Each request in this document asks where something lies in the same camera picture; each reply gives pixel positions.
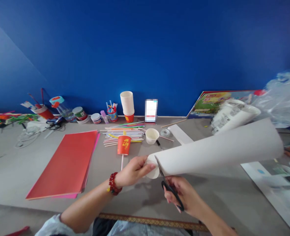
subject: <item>bracelet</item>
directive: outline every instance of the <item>bracelet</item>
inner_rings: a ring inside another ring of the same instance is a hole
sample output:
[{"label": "bracelet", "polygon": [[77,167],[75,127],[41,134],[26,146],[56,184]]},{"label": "bracelet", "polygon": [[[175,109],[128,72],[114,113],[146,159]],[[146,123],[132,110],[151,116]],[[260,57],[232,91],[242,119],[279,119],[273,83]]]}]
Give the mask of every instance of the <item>bracelet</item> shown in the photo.
[{"label": "bracelet", "polygon": [[113,194],[113,195],[118,195],[119,192],[122,191],[122,188],[118,189],[115,185],[115,182],[114,182],[114,179],[115,179],[115,176],[118,172],[115,172],[113,174],[110,175],[110,178],[109,178],[109,187],[107,188],[107,192],[110,192]]}]

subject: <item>bundle of straws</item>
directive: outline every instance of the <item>bundle of straws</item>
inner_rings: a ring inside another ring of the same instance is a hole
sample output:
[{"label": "bundle of straws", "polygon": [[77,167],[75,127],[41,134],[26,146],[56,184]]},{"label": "bundle of straws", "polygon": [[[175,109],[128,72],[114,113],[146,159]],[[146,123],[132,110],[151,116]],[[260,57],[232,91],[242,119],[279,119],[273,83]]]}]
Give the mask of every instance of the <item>bundle of straws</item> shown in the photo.
[{"label": "bundle of straws", "polygon": [[114,145],[118,145],[118,137],[120,135],[127,135],[131,137],[131,143],[140,143],[144,139],[142,136],[144,135],[144,132],[141,131],[141,128],[145,127],[144,121],[140,122],[134,122],[134,123],[126,123],[118,126],[112,126],[105,128],[106,133],[103,133],[106,135],[106,139],[103,142],[105,147],[110,147]]}]

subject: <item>glue stick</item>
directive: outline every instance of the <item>glue stick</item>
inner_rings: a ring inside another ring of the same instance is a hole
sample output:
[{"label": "glue stick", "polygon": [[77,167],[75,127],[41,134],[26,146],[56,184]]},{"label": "glue stick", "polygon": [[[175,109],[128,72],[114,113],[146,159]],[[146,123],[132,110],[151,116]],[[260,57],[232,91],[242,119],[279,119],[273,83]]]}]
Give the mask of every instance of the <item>glue stick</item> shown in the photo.
[{"label": "glue stick", "polygon": [[107,116],[106,116],[105,111],[102,110],[102,111],[100,112],[100,114],[101,114],[103,120],[105,121],[105,123],[106,123],[106,124],[109,124],[109,120],[108,120],[108,118],[107,118]]}]

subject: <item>tape roll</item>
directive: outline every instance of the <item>tape roll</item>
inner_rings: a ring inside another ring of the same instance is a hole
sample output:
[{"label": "tape roll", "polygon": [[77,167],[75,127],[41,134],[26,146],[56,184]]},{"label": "tape roll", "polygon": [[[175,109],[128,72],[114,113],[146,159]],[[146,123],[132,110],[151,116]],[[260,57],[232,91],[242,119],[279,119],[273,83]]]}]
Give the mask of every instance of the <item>tape roll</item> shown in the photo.
[{"label": "tape roll", "polygon": [[170,131],[167,129],[163,129],[162,131],[160,131],[160,135],[165,138],[168,138],[170,136]]}]

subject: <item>sleeve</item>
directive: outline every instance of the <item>sleeve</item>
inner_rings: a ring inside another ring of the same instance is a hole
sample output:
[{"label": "sleeve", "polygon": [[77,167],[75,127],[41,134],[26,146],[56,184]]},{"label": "sleeve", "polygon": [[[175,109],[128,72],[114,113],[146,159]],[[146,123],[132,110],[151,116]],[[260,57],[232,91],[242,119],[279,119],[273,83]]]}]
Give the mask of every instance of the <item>sleeve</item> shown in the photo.
[{"label": "sleeve", "polygon": [[76,234],[74,231],[68,227],[67,225],[63,224],[60,221],[60,215],[54,215],[50,219],[48,219],[42,228],[36,233],[35,236],[52,236],[52,235],[66,235],[66,236],[92,236],[93,235],[93,228],[92,226],[89,227],[86,233],[79,233]]}]

